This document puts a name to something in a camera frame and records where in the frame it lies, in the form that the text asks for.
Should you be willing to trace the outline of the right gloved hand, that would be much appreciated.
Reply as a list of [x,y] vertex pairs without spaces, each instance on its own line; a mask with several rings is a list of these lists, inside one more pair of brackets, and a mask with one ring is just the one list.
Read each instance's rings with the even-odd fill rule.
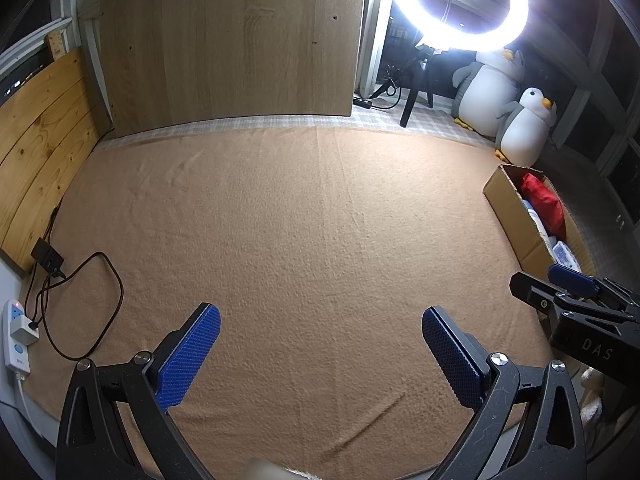
[[580,419],[584,428],[595,425],[602,415],[602,396],[605,386],[605,376],[588,367],[580,376],[580,385],[584,389],[580,401]]

